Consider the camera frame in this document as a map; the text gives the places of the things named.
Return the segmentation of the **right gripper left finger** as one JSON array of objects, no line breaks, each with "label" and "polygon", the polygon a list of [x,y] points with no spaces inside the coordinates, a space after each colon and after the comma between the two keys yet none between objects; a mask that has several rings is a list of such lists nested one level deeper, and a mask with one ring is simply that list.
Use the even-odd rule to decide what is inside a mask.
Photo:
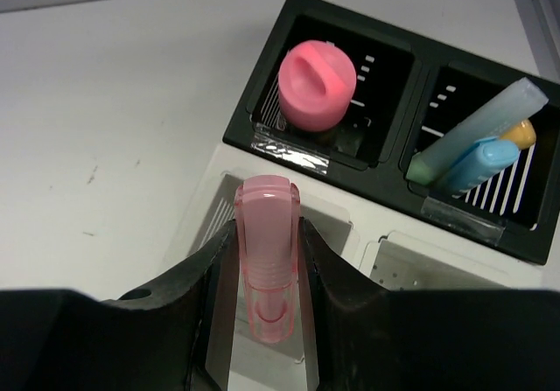
[{"label": "right gripper left finger", "polygon": [[116,300],[1,294],[4,390],[224,390],[239,260],[235,223]]}]

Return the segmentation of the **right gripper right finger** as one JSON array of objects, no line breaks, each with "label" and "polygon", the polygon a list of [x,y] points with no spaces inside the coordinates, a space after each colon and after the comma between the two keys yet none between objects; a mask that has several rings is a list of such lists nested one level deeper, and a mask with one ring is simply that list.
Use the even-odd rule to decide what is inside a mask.
[{"label": "right gripper right finger", "polygon": [[374,283],[299,221],[310,390],[556,390],[553,290],[398,290]]}]

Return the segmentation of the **pink correction tape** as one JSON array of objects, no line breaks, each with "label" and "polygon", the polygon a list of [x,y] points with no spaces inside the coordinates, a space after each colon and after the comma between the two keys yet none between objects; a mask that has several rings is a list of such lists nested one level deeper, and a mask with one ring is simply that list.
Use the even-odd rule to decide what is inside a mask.
[{"label": "pink correction tape", "polygon": [[282,176],[248,178],[236,190],[234,217],[250,330],[263,343],[279,343],[295,319],[298,188]]}]

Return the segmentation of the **blue highlighter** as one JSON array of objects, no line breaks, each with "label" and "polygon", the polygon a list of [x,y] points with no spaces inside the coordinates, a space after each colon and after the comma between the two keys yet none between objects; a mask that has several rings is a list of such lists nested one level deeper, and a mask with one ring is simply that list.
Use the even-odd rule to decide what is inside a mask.
[{"label": "blue highlighter", "polygon": [[498,137],[480,139],[437,180],[434,188],[460,197],[514,164],[519,156],[520,150],[512,141]]}]

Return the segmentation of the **orange highlighter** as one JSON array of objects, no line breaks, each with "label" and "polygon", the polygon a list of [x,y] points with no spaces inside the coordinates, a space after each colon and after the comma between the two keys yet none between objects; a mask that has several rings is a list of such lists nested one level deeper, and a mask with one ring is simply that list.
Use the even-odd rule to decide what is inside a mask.
[{"label": "orange highlighter", "polygon": [[536,143],[536,132],[531,121],[527,119],[504,133],[500,140],[508,140],[514,143],[519,150],[526,150]]}]

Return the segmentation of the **pink glue stick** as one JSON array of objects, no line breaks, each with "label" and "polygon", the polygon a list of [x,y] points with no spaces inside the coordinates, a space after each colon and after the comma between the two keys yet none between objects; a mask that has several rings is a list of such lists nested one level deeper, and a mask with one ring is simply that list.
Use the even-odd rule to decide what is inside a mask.
[{"label": "pink glue stick", "polygon": [[307,40],[292,48],[278,71],[286,121],[307,132],[332,129],[344,118],[357,85],[354,63],[337,46]]}]

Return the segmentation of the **green highlighter clear cap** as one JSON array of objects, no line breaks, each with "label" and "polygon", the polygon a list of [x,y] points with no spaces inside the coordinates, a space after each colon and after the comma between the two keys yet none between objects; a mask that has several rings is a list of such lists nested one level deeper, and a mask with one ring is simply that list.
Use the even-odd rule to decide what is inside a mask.
[{"label": "green highlighter clear cap", "polygon": [[528,78],[521,78],[490,99],[451,131],[411,160],[406,179],[429,185],[443,176],[475,142],[501,136],[540,111],[549,98]]}]

